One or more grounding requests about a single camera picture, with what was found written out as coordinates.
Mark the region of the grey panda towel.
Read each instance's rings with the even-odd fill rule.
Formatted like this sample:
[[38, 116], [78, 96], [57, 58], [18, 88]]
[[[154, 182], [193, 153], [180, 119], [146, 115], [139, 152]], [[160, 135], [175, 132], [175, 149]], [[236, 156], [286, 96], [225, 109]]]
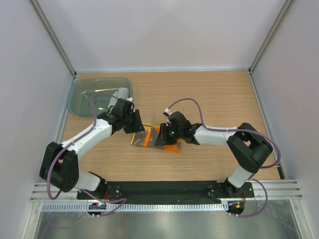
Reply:
[[109, 101], [109, 104], [108, 104], [108, 107], [112, 107], [112, 106], [115, 106], [118, 98], [123, 98], [123, 99], [130, 99], [129, 97], [129, 89], [128, 88], [119, 88], [117, 91], [115, 91], [113, 93], [113, 95], [111, 96], [110, 98], [110, 101]]

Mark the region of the aluminium rail frame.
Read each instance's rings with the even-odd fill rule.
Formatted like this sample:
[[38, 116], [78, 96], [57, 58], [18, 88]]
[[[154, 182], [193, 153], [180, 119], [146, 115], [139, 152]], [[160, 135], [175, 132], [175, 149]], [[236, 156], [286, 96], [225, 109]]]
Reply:
[[[73, 83], [75, 83], [78, 80], [78, 74], [75, 72], [74, 67], [72, 66], [70, 60], [68, 59], [62, 45], [60, 44], [53, 28], [51, 27], [49, 20], [47, 19], [43, 9], [41, 8], [38, 0], [29, 0], [30, 4], [34, 8], [36, 14], [38, 15], [40, 22], [44, 25], [44, 28], [46, 29], [47, 33], [49, 34], [49, 37], [54, 43], [54, 46], [57, 48], [58, 53], [62, 57], [62, 60], [66, 64], [67, 68], [70, 70], [71, 75], [73, 77]], [[263, 103], [260, 99], [260, 95], [255, 83], [254, 79], [254, 71], [256, 70], [258, 64], [260, 63], [260, 60], [263, 58], [265, 52], [269, 48], [269, 45], [273, 41], [274, 37], [278, 33], [282, 23], [284, 22], [284, 19], [289, 14], [291, 8], [293, 7], [296, 0], [285, 0], [283, 6], [281, 7], [279, 13], [276, 16], [276, 19], [274, 23], [272, 24], [270, 31], [267, 33], [267, 36], [265, 40], [263, 41], [255, 59], [253, 60], [252, 66], [248, 69], [249, 78], [252, 84], [252, 88], [257, 100], [257, 104], [259, 107], [259, 110], [261, 111], [263, 122], [266, 126], [267, 134], [272, 137], [272, 130], [268, 124], [268, 119], [266, 116], [266, 113], [263, 108]], [[260, 215], [263, 211], [266, 210], [266, 206], [269, 202], [269, 200], [275, 200], [275, 201], [290, 201], [290, 207], [293, 211], [293, 218], [296, 220], [297, 229], [301, 235], [301, 238], [306, 239], [307, 237], [314, 238], [313, 232], [310, 226], [310, 223], [307, 218], [307, 212], [305, 212], [305, 205], [301, 202], [304, 200], [302, 197], [300, 188], [298, 187], [297, 181], [295, 179], [283, 179], [284, 172], [282, 171], [282, 164], [277, 163], [277, 165], [274, 165], [274, 167], [277, 167], [279, 174], [282, 176], [280, 180], [261, 180], [258, 181], [257, 179], [249, 179], [248, 182], [252, 184], [253, 191], [254, 191], [254, 198], [246, 198], [248, 202], [254, 200], [254, 201], [261, 201], [264, 200], [265, 203], [261, 207], [261, 209], [252, 215], [238, 215], [233, 212], [227, 212], [227, 215], [234, 216], [235, 218], [251, 218], [256, 215]], [[94, 198], [85, 198], [85, 199], [77, 199], [77, 195], [80, 192], [78, 189], [72, 189], [66, 194], [63, 194], [62, 198], [56, 199], [56, 200], [50, 200], [49, 198], [46, 198], [46, 196], [40, 196], [40, 193], [44, 192], [44, 189], [39, 189], [39, 187], [44, 186], [44, 183], [36, 183], [34, 191], [32, 192], [32, 196], [30, 199], [30, 202], [36, 203], [41, 202], [42, 205], [44, 203], [80, 203], [80, 202], [93, 202], [93, 203], [101, 203], [103, 206], [106, 204], [111, 204], [108, 202], [108, 200], [103, 200], [101, 202], [99, 200], [94, 200]], [[228, 204], [228, 209], [234, 209], [234, 207], [230, 207], [230, 202], [237, 202], [240, 205], [240, 198], [225, 198], [225, 199], [209, 199], [210, 201], [208, 203], [201, 203], [200, 201], [196, 201], [195, 199], [192, 199], [193, 201], [186, 202], [183, 201], [174, 201], [174, 202], [155, 202], [155, 203], [133, 203], [134, 205], [200, 205], [200, 204], [220, 204], [223, 201], [226, 201]], [[100, 215], [92, 214], [90, 215], [92, 218], [95, 216], [97, 218], [101, 217], [101, 215], [107, 214], [108, 212], [102, 212]]]

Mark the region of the grey orange towel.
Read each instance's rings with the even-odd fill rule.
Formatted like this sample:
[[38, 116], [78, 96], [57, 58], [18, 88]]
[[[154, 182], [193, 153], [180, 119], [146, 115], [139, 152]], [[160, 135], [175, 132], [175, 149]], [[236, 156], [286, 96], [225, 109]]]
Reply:
[[155, 141], [159, 135], [160, 126], [154, 124], [143, 124], [145, 131], [133, 133], [130, 144], [138, 147], [150, 147], [164, 151], [180, 153], [181, 139], [174, 145], [155, 146]]

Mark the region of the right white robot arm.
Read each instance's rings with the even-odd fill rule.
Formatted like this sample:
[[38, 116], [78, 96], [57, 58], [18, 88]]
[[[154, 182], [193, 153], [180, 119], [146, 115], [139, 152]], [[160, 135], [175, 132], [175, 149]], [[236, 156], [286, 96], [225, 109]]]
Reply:
[[273, 152], [273, 147], [249, 123], [231, 128], [209, 128], [203, 123], [192, 124], [177, 111], [167, 115], [166, 123], [160, 125], [155, 146], [174, 145], [179, 139], [188, 144], [213, 144], [230, 149], [238, 166], [220, 189], [221, 193], [230, 197], [242, 192], [244, 183], [261, 169]]

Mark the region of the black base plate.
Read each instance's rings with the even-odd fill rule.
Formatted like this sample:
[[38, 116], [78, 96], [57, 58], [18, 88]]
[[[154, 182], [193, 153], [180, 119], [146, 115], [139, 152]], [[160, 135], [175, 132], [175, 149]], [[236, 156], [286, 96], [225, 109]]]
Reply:
[[81, 189], [78, 199], [89, 198], [92, 195], [98, 199], [115, 200], [118, 197], [127, 198], [136, 203], [146, 200], [188, 200], [188, 199], [225, 199], [254, 198], [250, 182], [245, 182], [240, 188], [232, 186], [227, 181], [102, 181], [94, 191]]

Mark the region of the teal plastic container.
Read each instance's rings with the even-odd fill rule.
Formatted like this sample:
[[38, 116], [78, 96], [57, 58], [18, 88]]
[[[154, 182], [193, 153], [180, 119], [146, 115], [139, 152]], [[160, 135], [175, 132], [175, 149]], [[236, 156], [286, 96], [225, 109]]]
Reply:
[[73, 115], [91, 117], [93, 113], [90, 100], [93, 99], [94, 111], [98, 115], [108, 109], [111, 96], [119, 88], [128, 88], [130, 100], [133, 99], [133, 86], [128, 78], [107, 77], [79, 80], [70, 88], [67, 109]]

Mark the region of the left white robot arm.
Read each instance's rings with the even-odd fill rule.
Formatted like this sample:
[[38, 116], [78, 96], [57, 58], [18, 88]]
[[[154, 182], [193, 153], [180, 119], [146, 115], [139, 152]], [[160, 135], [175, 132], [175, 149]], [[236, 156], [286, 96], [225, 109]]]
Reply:
[[106, 192], [105, 180], [92, 172], [80, 172], [79, 160], [96, 144], [124, 130], [126, 134], [144, 131], [139, 110], [134, 103], [118, 98], [115, 105], [99, 115], [82, 132], [62, 143], [51, 142], [45, 150], [39, 176], [47, 183], [47, 194], [55, 200], [51, 186], [59, 192], [72, 189], [88, 191], [94, 199], [101, 199]]

